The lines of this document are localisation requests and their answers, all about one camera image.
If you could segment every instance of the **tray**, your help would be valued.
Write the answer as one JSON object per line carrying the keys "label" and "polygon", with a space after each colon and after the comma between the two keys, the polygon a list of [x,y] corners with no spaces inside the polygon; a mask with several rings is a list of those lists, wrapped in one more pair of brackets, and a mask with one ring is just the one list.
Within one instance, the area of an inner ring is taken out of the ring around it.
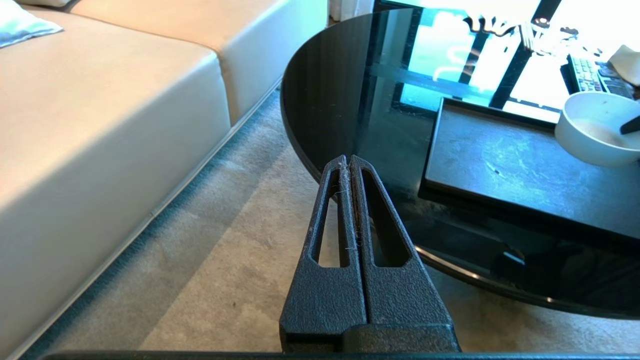
{"label": "tray", "polygon": [[419,196],[564,234],[640,245],[640,165],[584,163],[556,142],[555,126],[443,99]]}

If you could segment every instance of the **spoon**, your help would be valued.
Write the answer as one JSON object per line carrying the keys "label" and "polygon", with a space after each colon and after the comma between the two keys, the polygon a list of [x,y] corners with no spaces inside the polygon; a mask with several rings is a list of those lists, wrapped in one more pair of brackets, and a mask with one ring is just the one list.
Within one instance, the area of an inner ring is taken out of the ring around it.
{"label": "spoon", "polygon": [[620,126],[620,133],[622,135],[634,133],[636,131],[640,131],[640,115],[634,117],[633,119]]}

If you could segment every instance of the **glass table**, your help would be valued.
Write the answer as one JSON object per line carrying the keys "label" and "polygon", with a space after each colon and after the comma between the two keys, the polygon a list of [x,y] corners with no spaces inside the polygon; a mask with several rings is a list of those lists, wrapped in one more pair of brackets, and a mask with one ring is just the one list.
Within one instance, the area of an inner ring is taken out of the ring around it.
{"label": "glass table", "polygon": [[[501,37],[474,33],[466,16],[456,9],[392,10],[338,23],[309,40],[282,81],[282,114],[294,150],[316,180],[341,154],[372,163],[429,266],[531,304],[638,317],[640,192],[633,189],[640,188],[639,166],[621,170],[632,191],[612,201],[624,211],[593,224],[567,222],[566,214],[528,217],[420,190],[443,98],[552,129],[569,96],[560,71],[566,53],[606,60],[575,39],[532,54],[517,30]],[[478,139],[491,138],[490,129],[479,131]],[[466,161],[475,160],[468,155],[447,164],[483,171]],[[602,193],[594,186],[588,191]],[[535,196],[526,196],[534,206]],[[593,208],[591,218],[600,219],[596,200],[579,200],[566,206]]]}

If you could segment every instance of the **sofa cushion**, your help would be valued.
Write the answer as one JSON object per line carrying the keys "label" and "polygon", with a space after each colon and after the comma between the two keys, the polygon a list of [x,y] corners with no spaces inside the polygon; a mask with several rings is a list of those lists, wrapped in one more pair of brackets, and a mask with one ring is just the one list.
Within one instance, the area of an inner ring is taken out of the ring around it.
{"label": "sofa cushion", "polygon": [[82,0],[71,12],[216,51],[232,124],[328,19],[327,0]]}
{"label": "sofa cushion", "polygon": [[61,314],[230,129],[210,49],[77,15],[0,50],[0,359]]}
{"label": "sofa cushion", "polygon": [[0,47],[59,31],[62,31],[61,27],[51,21],[38,19],[15,1],[0,0]]}

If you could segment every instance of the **carpet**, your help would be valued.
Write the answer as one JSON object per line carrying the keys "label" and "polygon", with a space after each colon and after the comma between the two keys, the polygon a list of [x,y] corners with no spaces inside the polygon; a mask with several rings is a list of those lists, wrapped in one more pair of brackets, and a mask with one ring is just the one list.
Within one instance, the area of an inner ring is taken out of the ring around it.
{"label": "carpet", "polygon": [[[278,352],[317,184],[271,94],[197,178],[22,356],[60,350]],[[337,259],[329,208],[321,263]],[[562,313],[429,273],[468,352],[640,352],[640,323]]]}

